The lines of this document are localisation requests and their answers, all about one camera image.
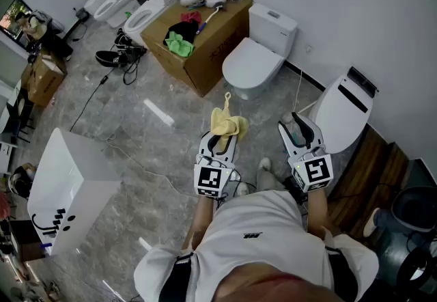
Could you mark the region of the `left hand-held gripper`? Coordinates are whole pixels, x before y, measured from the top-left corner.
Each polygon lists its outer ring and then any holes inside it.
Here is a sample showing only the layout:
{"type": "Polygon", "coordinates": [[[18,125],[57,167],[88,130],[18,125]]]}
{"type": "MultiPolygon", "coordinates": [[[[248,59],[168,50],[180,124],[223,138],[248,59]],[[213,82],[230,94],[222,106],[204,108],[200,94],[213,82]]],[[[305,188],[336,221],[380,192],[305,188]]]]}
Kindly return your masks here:
{"type": "Polygon", "coordinates": [[[211,132],[202,136],[194,165],[194,188],[197,195],[220,199],[228,182],[241,181],[241,176],[232,162],[237,141],[237,136],[230,136],[225,149],[216,157],[214,148],[219,142],[219,136],[211,132]]]}

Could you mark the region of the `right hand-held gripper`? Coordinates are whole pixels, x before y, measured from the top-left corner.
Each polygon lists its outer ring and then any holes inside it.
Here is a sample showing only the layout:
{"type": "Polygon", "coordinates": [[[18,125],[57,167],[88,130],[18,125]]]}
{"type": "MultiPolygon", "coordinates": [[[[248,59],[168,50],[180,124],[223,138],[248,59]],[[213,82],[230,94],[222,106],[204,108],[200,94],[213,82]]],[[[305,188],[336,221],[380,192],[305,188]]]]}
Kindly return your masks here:
{"type": "Polygon", "coordinates": [[[279,134],[290,156],[292,175],[303,193],[323,189],[333,179],[333,166],[331,155],[325,151],[322,132],[308,117],[296,112],[292,112],[292,117],[298,127],[297,141],[287,126],[278,121],[279,134]]]}

